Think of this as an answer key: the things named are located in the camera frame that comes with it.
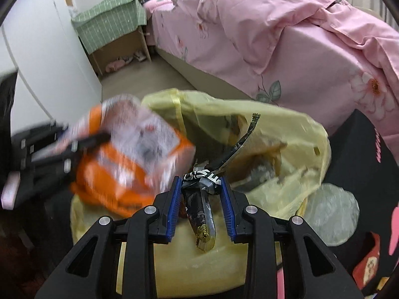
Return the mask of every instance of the orange plastic bag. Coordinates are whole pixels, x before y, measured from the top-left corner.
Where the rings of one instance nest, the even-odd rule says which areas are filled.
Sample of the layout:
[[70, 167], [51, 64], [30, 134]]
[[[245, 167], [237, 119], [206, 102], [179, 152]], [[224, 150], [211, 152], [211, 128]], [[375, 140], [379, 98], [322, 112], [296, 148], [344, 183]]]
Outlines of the orange plastic bag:
[[74, 193], [123, 217], [153, 203], [173, 178], [192, 166], [195, 147], [159, 115], [131, 95], [111, 98], [91, 109], [54, 147], [107, 131], [111, 140], [79, 163]]

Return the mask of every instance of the silver screw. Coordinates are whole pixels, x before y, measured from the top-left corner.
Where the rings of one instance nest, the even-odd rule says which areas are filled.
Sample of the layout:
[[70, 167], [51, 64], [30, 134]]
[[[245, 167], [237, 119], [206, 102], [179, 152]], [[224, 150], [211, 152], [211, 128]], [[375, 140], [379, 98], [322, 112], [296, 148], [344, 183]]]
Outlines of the silver screw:
[[153, 214], [156, 211], [156, 208], [154, 206], [148, 206], [144, 209], [144, 212], [146, 214]]
[[73, 141], [71, 145], [71, 151], [76, 152], [77, 151], [77, 141]]
[[300, 216], [294, 216], [293, 217], [293, 223], [296, 225], [302, 225], [303, 219]]
[[100, 225], [103, 225], [103, 226], [108, 225], [110, 222], [111, 222], [111, 218], [106, 217], [106, 216], [101, 217], [99, 220]]
[[64, 173], [69, 173], [71, 171], [71, 160], [68, 158], [64, 161]]
[[258, 208], [255, 206], [247, 206], [245, 211], [249, 214], [256, 214], [258, 212]]

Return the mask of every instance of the gray floor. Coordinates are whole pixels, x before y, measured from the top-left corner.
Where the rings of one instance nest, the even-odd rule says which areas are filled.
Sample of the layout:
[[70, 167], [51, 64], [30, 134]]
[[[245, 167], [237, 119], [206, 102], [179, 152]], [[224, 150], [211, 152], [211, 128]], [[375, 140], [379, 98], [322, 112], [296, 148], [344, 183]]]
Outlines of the gray floor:
[[121, 93], [130, 93], [142, 99], [149, 93], [171, 87], [195, 89], [159, 55], [152, 56], [152, 62], [133, 61], [119, 71], [105, 76], [101, 84], [103, 100]]

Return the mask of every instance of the green checkered tablecloth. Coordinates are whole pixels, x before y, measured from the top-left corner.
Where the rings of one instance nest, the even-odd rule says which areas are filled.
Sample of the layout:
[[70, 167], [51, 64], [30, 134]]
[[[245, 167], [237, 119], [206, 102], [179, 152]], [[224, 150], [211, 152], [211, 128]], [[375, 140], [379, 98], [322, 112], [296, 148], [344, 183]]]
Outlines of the green checkered tablecloth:
[[72, 19], [88, 54], [147, 23], [143, 0], [104, 0]]

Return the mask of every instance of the yellow plastic bag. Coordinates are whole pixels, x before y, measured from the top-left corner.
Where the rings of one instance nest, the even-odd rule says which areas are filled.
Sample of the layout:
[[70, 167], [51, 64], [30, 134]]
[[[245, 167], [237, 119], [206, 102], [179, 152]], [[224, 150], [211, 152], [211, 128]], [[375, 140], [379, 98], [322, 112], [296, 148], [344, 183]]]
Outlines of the yellow plastic bag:
[[[249, 156], [271, 155], [278, 149], [278, 177], [247, 193], [251, 204], [274, 217], [288, 219], [294, 215], [303, 200], [320, 186], [330, 162], [326, 131], [305, 114], [255, 101], [220, 100], [198, 91], [176, 89], [147, 95], [142, 103], [196, 145], [198, 163], [209, 154], [223, 152], [224, 146], [233, 145], [247, 131], [252, 114], [260, 114], [254, 132], [231, 165], [244, 162]], [[210, 197], [210, 202], [216, 228], [212, 250], [204, 253], [197, 249], [187, 219], [179, 221], [169, 245], [154, 245], [160, 298], [202, 296], [244, 284], [247, 245], [230, 241], [219, 197]], [[71, 205], [74, 241], [102, 215], [109, 213], [103, 208], [86, 205], [75, 196]], [[119, 293], [123, 257], [124, 247], [117, 282]]]

